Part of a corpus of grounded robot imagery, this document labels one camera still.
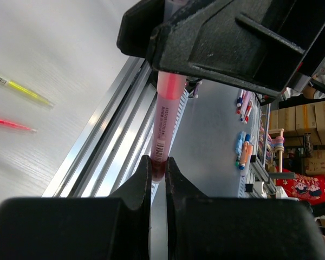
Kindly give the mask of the thin red pen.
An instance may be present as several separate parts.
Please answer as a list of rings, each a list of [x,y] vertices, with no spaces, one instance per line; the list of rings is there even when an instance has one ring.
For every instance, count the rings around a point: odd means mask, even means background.
[[[21,124],[15,123],[15,122],[3,120],[3,119],[0,119],[0,126],[9,127],[12,129],[18,129],[21,131],[37,132],[37,130],[34,128],[31,128],[31,127],[28,127],[25,125],[21,125]]]

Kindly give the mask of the yellow highlighter pen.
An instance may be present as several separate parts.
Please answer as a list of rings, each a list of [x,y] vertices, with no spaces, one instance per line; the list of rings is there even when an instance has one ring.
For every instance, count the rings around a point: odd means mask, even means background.
[[[33,100],[37,103],[43,104],[47,107],[54,106],[54,104],[51,101],[49,101],[46,97],[40,95],[39,93],[37,93],[29,88],[23,87],[14,81],[8,80],[5,77],[0,76],[0,84],[7,88],[12,89],[13,91],[15,91],[17,93],[20,93],[21,95],[24,95],[24,96],[30,98],[31,100]]]

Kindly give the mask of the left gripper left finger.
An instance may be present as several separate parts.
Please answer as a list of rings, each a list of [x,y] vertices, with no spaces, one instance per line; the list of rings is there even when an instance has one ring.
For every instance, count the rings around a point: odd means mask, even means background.
[[[0,204],[0,259],[149,259],[151,160],[108,197]]]

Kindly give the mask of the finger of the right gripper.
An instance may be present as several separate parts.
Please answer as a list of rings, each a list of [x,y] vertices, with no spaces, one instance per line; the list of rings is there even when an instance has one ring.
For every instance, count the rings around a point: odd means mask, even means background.
[[[161,58],[168,35],[164,1],[139,1],[121,20],[116,46],[128,56]]]
[[[325,1],[193,1],[154,29],[160,71],[277,97],[310,78],[306,56],[325,35]]]

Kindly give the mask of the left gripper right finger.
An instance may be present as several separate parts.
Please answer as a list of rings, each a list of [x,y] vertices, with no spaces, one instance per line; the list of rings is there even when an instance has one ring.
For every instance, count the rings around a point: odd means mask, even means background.
[[[307,206],[289,199],[208,197],[169,158],[169,259],[325,259]]]

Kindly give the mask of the grey purple marker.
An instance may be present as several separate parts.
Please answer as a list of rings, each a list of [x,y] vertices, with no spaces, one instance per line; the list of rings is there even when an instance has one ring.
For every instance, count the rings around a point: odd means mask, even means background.
[[[179,101],[180,98],[175,100],[165,99],[157,91],[157,106],[150,155],[152,180],[154,182],[161,181],[165,174],[165,164],[171,147]]]

